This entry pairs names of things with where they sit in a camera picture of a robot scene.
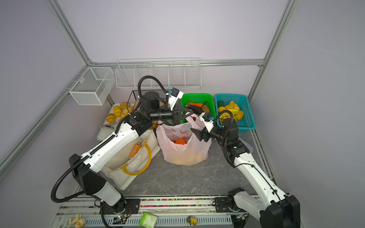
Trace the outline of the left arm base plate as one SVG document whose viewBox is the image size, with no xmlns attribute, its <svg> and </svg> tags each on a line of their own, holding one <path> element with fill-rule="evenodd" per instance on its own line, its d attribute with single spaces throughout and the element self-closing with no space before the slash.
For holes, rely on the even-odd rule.
<svg viewBox="0 0 365 228">
<path fill-rule="evenodd" d="M 118 215 L 118 214 L 138 214 L 140 208 L 141 199 L 131 198 L 119 201 L 114 206 L 109 206 L 105 202 L 101 203 L 101 209 L 105 215 Z"/>
</svg>

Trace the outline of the orange fruit front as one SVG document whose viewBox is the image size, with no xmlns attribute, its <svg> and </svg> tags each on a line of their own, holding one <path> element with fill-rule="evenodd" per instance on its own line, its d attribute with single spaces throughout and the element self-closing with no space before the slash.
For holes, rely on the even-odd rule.
<svg viewBox="0 0 365 228">
<path fill-rule="evenodd" d="M 187 144 L 187 141 L 184 138 L 180 138 L 180 139 L 176 140 L 175 144 L 185 145 L 185 144 Z"/>
</svg>

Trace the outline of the white canvas tote bag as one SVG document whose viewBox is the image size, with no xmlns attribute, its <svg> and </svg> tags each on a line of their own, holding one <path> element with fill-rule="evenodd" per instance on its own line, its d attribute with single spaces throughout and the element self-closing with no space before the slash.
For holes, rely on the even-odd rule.
<svg viewBox="0 0 365 228">
<path fill-rule="evenodd" d="M 136 155 L 129 157 L 136 143 L 147 143 L 147 147 L 142 147 Z M 102 173 L 119 190 L 124 191 L 132 181 L 148 168 L 151 161 L 161 150 L 155 132 L 147 130 L 141 137 L 128 143 L 109 160 L 102 168 Z"/>
</svg>

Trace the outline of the orange soda can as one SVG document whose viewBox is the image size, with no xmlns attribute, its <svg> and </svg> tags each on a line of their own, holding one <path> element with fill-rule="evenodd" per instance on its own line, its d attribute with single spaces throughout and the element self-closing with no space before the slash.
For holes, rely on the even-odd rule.
<svg viewBox="0 0 365 228">
<path fill-rule="evenodd" d="M 133 146 L 133 148 L 132 148 L 132 150 L 131 150 L 131 152 L 130 152 L 130 154 L 129 154 L 128 158 L 129 158 L 129 159 L 132 159 L 133 157 L 135 157 L 141 148 L 142 148 L 142 143 L 141 143 L 141 142 L 137 142 L 137 143 Z"/>
</svg>

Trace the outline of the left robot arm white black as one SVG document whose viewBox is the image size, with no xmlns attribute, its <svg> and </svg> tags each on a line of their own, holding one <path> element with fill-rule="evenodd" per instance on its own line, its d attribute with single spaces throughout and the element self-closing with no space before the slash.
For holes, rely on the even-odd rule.
<svg viewBox="0 0 365 228">
<path fill-rule="evenodd" d="M 142 94 L 141 85 L 146 79 L 151 79 L 160 86 L 166 96 L 165 100 L 154 91 Z M 137 106 L 118 122 L 115 131 L 88 152 L 81 156 L 74 154 L 70 157 L 70 168 L 61 175 L 51 190 L 50 198 L 53 202 L 62 203 L 86 194 L 110 206 L 114 213 L 125 210 L 127 206 L 125 197 L 100 175 L 102 168 L 125 146 L 149 130 L 155 121 L 171 120 L 173 124 L 180 124 L 182 120 L 192 115 L 188 109 L 176 105 L 183 97 L 183 92 L 175 87 L 166 90 L 153 76 L 142 77 L 137 89 L 139 95 Z M 56 196 L 57 190 L 70 173 L 82 191 L 60 199 Z"/>
</svg>

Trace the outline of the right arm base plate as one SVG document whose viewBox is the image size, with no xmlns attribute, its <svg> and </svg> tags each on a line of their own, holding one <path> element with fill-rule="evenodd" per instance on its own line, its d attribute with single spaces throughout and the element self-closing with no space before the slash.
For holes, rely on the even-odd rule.
<svg viewBox="0 0 365 228">
<path fill-rule="evenodd" d="M 212 205 L 215 207 L 216 212 L 218 213 L 228 213 L 228 212 L 234 212 L 234 213 L 241 213 L 246 212 L 243 209 L 238 208 L 235 204 L 233 199 L 230 196 L 226 197 L 216 197 L 214 198 L 214 201 Z"/>
</svg>

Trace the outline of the pink plastic grocery bag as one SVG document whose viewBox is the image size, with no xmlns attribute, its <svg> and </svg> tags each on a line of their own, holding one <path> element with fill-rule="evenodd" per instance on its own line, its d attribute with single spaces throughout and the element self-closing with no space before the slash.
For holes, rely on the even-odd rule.
<svg viewBox="0 0 365 228">
<path fill-rule="evenodd" d="M 158 126 L 156 130 L 157 140 L 165 161 L 176 165 L 195 165 L 208 158 L 208 151 L 212 145 L 212 140 L 208 142 L 199 141 L 191 128 L 202 130 L 204 123 L 199 116 L 193 114 L 187 118 L 187 123 L 175 126 L 166 124 Z M 175 144 L 176 140 L 184 138 L 185 145 Z"/>
</svg>

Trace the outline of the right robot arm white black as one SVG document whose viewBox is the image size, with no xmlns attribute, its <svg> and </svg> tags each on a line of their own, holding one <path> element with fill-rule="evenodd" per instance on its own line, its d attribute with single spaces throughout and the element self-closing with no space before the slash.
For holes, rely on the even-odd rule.
<svg viewBox="0 0 365 228">
<path fill-rule="evenodd" d="M 215 139 L 221 147 L 228 164 L 240 170 L 254 188 L 259 198 L 250 196 L 242 188 L 231 191 L 230 208 L 244 210 L 257 219 L 263 228 L 299 228 L 300 203 L 298 199 L 282 191 L 260 168 L 248 147 L 238 136 L 239 129 L 231 111 L 224 110 L 230 118 L 220 126 L 218 118 L 210 113 L 201 113 L 199 118 L 205 127 L 192 129 L 199 141 Z"/>
</svg>

